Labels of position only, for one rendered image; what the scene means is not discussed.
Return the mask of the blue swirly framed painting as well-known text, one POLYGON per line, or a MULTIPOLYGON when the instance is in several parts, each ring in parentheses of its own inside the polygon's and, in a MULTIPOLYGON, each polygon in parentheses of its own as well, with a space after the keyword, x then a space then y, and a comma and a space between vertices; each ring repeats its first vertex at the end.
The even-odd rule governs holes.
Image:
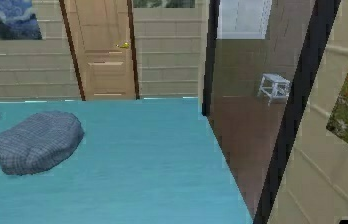
POLYGON ((0 40, 41 40, 32 0, 0 0, 0 40))

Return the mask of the light wooden room door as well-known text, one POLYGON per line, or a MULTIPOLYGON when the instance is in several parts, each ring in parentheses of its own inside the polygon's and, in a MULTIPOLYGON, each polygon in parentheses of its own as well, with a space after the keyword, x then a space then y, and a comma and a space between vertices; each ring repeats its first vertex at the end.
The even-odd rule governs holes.
POLYGON ((85 98, 135 99, 131 0, 64 0, 85 98), (116 47, 128 42, 128 49, 116 47))

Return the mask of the white small stool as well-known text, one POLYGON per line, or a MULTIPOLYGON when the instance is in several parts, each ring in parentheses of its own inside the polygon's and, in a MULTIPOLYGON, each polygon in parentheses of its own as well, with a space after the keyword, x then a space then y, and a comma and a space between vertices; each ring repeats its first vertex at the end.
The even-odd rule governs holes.
POLYGON ((263 73, 257 96, 267 96, 270 105, 273 100, 287 99, 291 89, 291 82, 279 74, 263 73))

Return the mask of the dark green framed picture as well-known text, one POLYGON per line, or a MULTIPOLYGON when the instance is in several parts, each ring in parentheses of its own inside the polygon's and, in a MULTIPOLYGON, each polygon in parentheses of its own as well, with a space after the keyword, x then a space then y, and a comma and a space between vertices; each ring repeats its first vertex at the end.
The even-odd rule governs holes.
POLYGON ((195 8, 195 0, 132 0, 134 8, 195 8))

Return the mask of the pale bright window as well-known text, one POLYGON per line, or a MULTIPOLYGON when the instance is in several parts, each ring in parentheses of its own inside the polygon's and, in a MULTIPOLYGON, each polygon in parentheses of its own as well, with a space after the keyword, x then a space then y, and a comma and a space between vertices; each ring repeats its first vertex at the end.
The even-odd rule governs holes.
POLYGON ((271 6, 272 0, 220 0, 217 38, 264 39, 271 6))

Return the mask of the grey checked floor cushion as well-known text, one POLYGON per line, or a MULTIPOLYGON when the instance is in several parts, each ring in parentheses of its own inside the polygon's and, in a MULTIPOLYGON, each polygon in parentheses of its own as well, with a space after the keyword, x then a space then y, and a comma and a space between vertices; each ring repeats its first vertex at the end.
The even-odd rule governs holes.
POLYGON ((7 175, 48 171, 68 159, 84 135, 73 113, 35 113, 0 133, 0 167, 7 175))

